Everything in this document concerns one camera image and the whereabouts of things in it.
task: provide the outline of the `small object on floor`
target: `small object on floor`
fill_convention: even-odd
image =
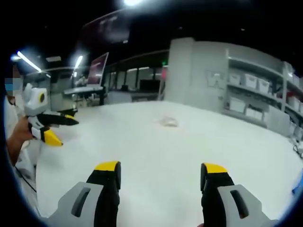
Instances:
[[[173,117],[164,116],[159,121],[159,124],[165,127],[178,127],[178,121]]]

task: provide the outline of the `shelf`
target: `shelf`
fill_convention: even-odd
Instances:
[[[291,110],[292,112],[294,112],[296,115],[298,115],[299,117],[303,118],[303,114],[300,113],[299,111],[295,110],[293,107],[291,107],[289,104],[285,104],[285,107],[289,110]]]
[[[252,61],[247,61],[240,58],[229,57],[229,66],[233,68],[242,69],[245,71],[250,71],[252,73],[256,73],[257,75],[268,77],[270,79],[280,78],[283,79],[283,74],[272,70],[266,66],[259,65]]]
[[[238,118],[240,120],[246,121],[248,123],[256,124],[258,126],[261,126],[263,128],[267,128],[266,123],[264,121],[260,121],[253,117],[248,117],[244,113],[239,113],[232,110],[223,109],[223,114],[228,115],[230,117]]]
[[[287,86],[291,89],[294,90],[294,92],[298,93],[300,96],[303,96],[303,89],[300,87],[296,86],[293,82],[287,81]]]
[[[262,93],[256,89],[252,89],[252,88],[249,88],[247,86],[244,86],[244,85],[236,85],[236,84],[232,84],[232,83],[228,83],[227,84],[228,87],[235,87],[235,88],[238,88],[238,89],[241,89],[241,90],[244,90],[244,91],[248,91],[250,93],[254,93],[258,96],[262,96],[262,97],[265,97],[267,99],[270,99],[270,100],[274,100],[278,103],[281,103],[282,102],[282,99],[281,98],[276,98],[274,97],[273,95],[271,94],[266,94],[266,93]]]

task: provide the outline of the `computer monitor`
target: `computer monitor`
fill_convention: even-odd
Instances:
[[[92,61],[89,69],[89,77],[87,81],[88,87],[101,86],[102,76],[106,61],[108,58],[108,52]]]

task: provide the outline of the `face mask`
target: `face mask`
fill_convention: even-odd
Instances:
[[[5,89],[9,96],[21,94],[23,90],[23,78],[5,79]]]

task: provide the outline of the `gray wall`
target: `gray wall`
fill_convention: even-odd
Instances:
[[[283,62],[260,51],[227,43],[172,40],[164,100],[221,112],[224,88],[209,87],[207,75],[220,73],[228,80],[228,55],[282,72]]]

